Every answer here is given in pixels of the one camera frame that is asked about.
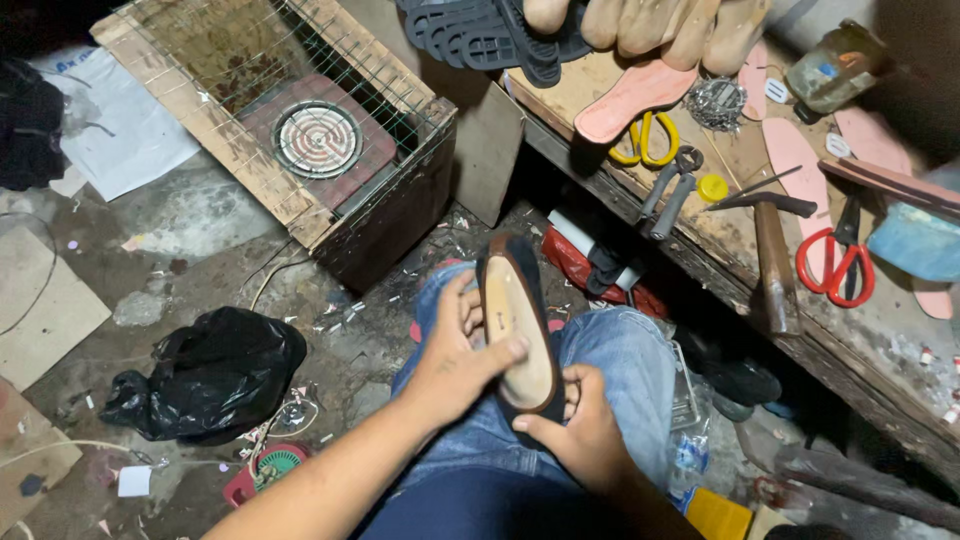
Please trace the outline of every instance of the wire mesh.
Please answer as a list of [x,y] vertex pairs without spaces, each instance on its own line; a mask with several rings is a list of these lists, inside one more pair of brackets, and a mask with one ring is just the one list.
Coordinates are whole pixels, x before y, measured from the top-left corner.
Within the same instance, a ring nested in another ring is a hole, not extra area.
[[339,10],[331,0],[135,0],[118,13],[342,216],[424,159],[442,126],[429,90]]

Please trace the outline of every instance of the yellow scissors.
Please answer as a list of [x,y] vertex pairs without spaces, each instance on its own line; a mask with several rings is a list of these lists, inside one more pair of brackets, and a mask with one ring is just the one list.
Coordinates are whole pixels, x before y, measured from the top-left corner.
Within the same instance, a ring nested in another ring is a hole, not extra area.
[[643,161],[648,167],[663,167],[677,156],[677,150],[680,148],[680,136],[677,135],[677,127],[673,125],[673,120],[666,115],[666,112],[657,113],[657,121],[666,130],[667,137],[670,139],[670,150],[666,156],[659,160],[652,159],[647,155],[647,147],[650,143],[650,124],[653,123],[654,114],[648,110],[643,114],[643,127],[637,132],[636,122],[630,125],[630,141],[634,146],[634,155],[632,157],[624,156],[617,151],[616,147],[610,149],[610,157],[627,166],[636,165]]

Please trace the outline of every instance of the blue container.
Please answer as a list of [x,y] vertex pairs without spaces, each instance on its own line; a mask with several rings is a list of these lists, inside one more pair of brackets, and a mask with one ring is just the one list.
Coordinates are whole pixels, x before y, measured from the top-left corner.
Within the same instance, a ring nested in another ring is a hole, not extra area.
[[894,203],[867,239],[871,255],[930,282],[960,282],[960,226]]

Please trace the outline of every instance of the red plastic bag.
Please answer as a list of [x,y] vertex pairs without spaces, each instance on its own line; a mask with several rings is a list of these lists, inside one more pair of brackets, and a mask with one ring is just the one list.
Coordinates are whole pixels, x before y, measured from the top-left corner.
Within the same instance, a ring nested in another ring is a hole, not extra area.
[[[590,261],[583,256],[577,248],[564,236],[557,232],[553,226],[547,229],[543,235],[543,244],[540,251],[546,255],[547,259],[554,266],[560,268],[566,278],[582,290],[587,290],[587,276],[590,275]],[[664,304],[656,295],[650,292],[640,282],[634,285],[634,303],[636,309],[641,313],[664,319],[669,314],[666,304]],[[607,287],[600,298],[612,304],[626,304],[627,298],[623,294],[623,289],[616,285]]]

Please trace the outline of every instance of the hammer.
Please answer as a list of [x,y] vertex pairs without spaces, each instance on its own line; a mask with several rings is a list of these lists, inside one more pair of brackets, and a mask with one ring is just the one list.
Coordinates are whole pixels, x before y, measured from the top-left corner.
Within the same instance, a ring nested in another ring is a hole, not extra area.
[[799,336],[800,310],[797,308],[797,287],[793,280],[790,255],[783,237],[778,210],[801,217],[810,217],[817,204],[778,193],[761,192],[735,197],[714,205],[710,210],[754,207],[756,250],[760,259],[760,281],[763,300],[770,319],[772,335]]

